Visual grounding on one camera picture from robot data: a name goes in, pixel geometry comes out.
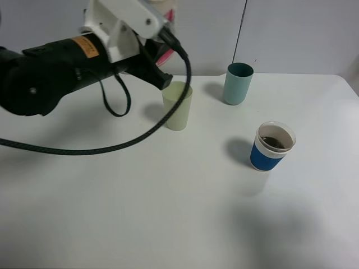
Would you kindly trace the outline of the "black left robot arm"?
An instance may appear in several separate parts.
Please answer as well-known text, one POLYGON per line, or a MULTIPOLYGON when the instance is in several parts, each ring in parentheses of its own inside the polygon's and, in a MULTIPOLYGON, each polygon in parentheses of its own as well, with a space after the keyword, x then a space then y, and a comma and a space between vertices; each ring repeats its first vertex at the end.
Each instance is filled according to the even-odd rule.
POLYGON ((1 107, 16 115, 47 115, 64 96, 120 72, 162 90, 172 75, 154 62, 160 48, 150 41, 140 46, 139 54, 111 63, 104 45, 92 33, 21 53, 1 47, 1 107))

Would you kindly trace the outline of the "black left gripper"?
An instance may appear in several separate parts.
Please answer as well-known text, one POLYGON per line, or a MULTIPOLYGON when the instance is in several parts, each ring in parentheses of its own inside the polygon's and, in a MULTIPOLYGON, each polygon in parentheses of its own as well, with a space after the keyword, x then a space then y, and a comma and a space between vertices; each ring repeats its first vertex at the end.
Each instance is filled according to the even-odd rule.
POLYGON ((133 75, 159 90, 169 86, 173 76, 161 71, 158 60, 168 51, 165 43, 135 39, 134 45, 127 47, 129 52, 121 55, 117 46, 106 46, 108 58, 116 71, 133 75))

